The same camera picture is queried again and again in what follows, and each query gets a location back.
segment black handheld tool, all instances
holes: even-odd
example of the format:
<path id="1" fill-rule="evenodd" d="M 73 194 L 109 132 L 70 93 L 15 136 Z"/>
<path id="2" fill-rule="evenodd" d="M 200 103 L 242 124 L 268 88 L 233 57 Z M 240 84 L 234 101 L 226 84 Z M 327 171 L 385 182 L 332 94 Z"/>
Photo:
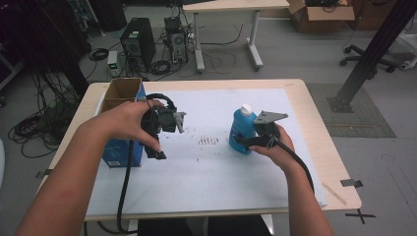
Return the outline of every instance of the black handheld tool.
<path id="1" fill-rule="evenodd" d="M 261 146 L 265 148 L 280 146 L 288 152 L 295 159 L 295 161 L 301 165 L 301 167 L 303 167 L 306 172 L 307 179 L 310 182 L 310 186 L 314 192 L 313 179 L 307 165 L 292 149 L 279 140 L 280 134 L 274 122 L 287 117 L 287 114 L 262 111 L 261 114 L 254 120 L 255 131 L 258 133 L 258 136 L 249 139 L 235 137 L 235 141 L 237 144 L 243 145 L 245 149 L 249 149 L 250 146 Z"/>
<path id="2" fill-rule="evenodd" d="M 184 115 L 186 115 L 187 113 L 177 112 L 177 107 L 174 105 L 174 102 L 171 99 L 169 99 L 169 97 L 161 93 L 149 94 L 146 97 L 140 98 L 139 100 L 146 101 L 148 99 L 154 98 L 166 100 L 167 106 L 150 107 L 147 113 L 145 113 L 144 117 L 142 118 L 142 129 L 158 141 L 159 137 L 157 134 L 159 134 L 160 131 L 175 133 L 176 128 L 178 127 L 178 131 L 180 133 L 183 133 Z M 157 152 L 151 147 L 145 146 L 145 152 L 147 153 L 148 158 L 166 159 L 166 156 L 163 153 L 163 151 Z"/>

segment blue box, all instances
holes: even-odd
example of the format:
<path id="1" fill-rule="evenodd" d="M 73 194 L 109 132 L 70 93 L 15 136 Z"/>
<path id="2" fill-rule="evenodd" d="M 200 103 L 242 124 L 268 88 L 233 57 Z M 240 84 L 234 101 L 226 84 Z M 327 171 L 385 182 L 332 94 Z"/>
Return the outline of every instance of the blue box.
<path id="1" fill-rule="evenodd" d="M 100 112 L 110 110 L 126 101 L 145 96 L 145 88 L 140 78 L 114 79 L 104 96 Z M 144 146 L 134 141 L 132 167 L 141 166 Z M 126 167 L 129 157 L 128 140 L 110 140 L 105 146 L 102 159 L 108 167 Z"/>

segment blue spray bottle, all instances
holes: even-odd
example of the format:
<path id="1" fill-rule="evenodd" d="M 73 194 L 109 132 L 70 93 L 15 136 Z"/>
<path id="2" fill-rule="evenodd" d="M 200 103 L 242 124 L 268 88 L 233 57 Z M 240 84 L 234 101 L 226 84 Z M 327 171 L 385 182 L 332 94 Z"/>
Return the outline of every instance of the blue spray bottle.
<path id="1" fill-rule="evenodd" d="M 230 129 L 229 144 L 235 150 L 244 154 L 249 154 L 251 153 L 251 150 L 245 150 L 245 147 L 237 144 L 234 138 L 253 138 L 256 135 L 254 120 L 257 118 L 257 115 L 252 111 L 250 105 L 243 104 L 240 109 L 237 109 L 233 113 L 233 117 L 234 120 L 232 128 Z"/>

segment electronic equipment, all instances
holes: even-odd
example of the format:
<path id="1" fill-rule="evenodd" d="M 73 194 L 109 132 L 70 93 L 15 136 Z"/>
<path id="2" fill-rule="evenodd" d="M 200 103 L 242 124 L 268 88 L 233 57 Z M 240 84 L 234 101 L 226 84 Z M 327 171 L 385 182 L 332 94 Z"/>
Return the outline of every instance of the electronic equipment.
<path id="1" fill-rule="evenodd" d="M 120 37 L 132 71 L 148 71 L 156 52 L 148 18 L 133 18 Z"/>
<path id="2" fill-rule="evenodd" d="M 122 73 L 122 67 L 119 62 L 119 53 L 117 51 L 109 51 L 107 57 L 107 67 L 110 71 L 111 77 L 119 77 Z"/>
<path id="3" fill-rule="evenodd" d="M 298 164 L 301 165 L 301 167 L 303 167 L 304 171 L 306 172 L 307 179 L 309 180 L 310 187 L 312 188 L 314 193 L 314 184 L 309 168 L 292 149 L 287 147 L 283 142 L 279 140 L 281 135 L 274 121 L 281 120 L 287 117 L 287 114 L 262 111 L 261 114 L 257 116 L 257 118 L 255 118 L 253 123 L 255 131 L 258 133 L 258 136 L 248 139 L 235 136 L 234 139 L 237 144 L 243 145 L 246 150 L 249 150 L 249 147 L 251 146 L 261 146 L 268 149 L 275 146 L 279 146 L 282 149 L 284 149 L 295 159 L 295 161 L 297 161 Z"/>
<path id="4" fill-rule="evenodd" d="M 179 17 L 165 18 L 167 46 L 171 53 L 172 63 L 183 64 L 188 62 L 187 34 Z"/>
<path id="5" fill-rule="evenodd" d="M 174 65 L 188 62 L 186 38 L 184 31 L 172 33 L 169 37 L 171 57 Z"/>
<path id="6" fill-rule="evenodd" d="M 167 101 L 168 105 L 166 107 L 150 107 L 147 113 L 142 117 L 142 129 L 158 141 L 159 137 L 157 134 L 159 134 L 160 131 L 175 133 L 175 130 L 178 127 L 180 134 L 184 133 L 184 115 L 187 113 L 177 112 L 177 107 L 174 105 L 174 102 L 161 93 L 149 94 L 139 100 L 154 98 L 164 99 Z M 147 152 L 148 158 L 166 159 L 163 151 L 156 152 L 151 147 L 145 147 L 145 151 Z"/>

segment floor mat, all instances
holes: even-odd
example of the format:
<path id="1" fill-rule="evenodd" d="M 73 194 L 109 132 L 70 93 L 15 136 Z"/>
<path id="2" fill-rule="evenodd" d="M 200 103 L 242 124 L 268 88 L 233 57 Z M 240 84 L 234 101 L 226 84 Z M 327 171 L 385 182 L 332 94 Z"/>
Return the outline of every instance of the floor mat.
<path id="1" fill-rule="evenodd" d="M 341 87 L 339 84 L 307 84 L 332 137 L 395 138 L 395 133 L 364 88 L 359 89 L 350 103 L 353 113 L 332 112 L 327 98 L 335 97 Z"/>

